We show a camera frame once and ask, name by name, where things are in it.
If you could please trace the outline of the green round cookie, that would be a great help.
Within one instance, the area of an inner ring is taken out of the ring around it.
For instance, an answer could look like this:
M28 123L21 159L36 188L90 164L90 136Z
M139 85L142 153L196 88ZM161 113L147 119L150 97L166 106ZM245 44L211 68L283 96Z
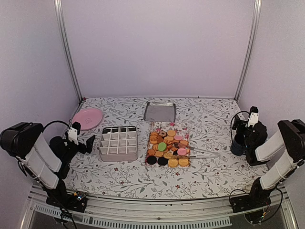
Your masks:
M164 151L167 148L167 144L165 142L161 142L158 144L158 150L159 151Z

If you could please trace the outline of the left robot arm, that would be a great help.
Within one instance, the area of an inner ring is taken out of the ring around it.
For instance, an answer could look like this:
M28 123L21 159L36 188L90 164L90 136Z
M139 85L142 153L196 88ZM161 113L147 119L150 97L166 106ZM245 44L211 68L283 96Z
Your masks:
M76 154L92 152L95 136L91 136L85 143L79 142L81 124L75 122L64 138L55 136L47 142L43 136L45 129L40 123L18 123L1 132L0 146L17 159L25 175L30 175L40 183L47 192L50 203L60 207L77 202L82 204L81 197L67 193L64 180Z

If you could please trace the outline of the metal serving tongs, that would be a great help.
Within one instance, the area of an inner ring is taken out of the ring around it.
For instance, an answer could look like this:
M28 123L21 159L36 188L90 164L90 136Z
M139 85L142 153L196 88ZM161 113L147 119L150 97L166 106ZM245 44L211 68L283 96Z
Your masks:
M220 156L220 154L217 152L210 152L196 147L187 146L182 143L174 143L173 145L176 148L184 148L186 150L190 150L189 157L191 158L206 159L206 158L218 158Z

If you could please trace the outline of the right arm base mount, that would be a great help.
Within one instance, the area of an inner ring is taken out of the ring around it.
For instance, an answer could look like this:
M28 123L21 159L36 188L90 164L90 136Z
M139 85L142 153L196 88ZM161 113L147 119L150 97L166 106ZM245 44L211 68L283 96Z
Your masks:
M256 208L267 207L271 204L269 196L246 194L241 196L229 196L229 203L233 213L248 211Z

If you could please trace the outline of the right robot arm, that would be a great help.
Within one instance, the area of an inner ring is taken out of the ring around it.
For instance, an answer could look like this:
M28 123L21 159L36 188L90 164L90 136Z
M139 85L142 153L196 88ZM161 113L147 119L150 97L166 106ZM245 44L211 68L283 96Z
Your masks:
M244 153L248 164L258 166L274 162L253 182L246 198L250 208L265 202L277 185L305 162L305 123L300 119L281 120L277 126L278 130L271 137L260 121L245 128Z

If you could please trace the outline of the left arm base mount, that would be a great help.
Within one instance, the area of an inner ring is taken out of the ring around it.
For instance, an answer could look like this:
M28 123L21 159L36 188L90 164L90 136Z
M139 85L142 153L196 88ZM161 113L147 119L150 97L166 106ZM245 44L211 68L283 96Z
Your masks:
M46 203L64 210L72 210L84 213L87 207L88 199L86 197L79 198L73 194L55 195L54 193L47 192Z

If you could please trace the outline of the pink divided cookie tin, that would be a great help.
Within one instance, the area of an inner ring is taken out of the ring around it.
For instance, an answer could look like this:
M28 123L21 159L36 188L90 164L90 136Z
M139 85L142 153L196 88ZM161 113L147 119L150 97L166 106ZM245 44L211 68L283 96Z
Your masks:
M103 162L132 162L138 159L138 136L135 126L105 127L99 147Z

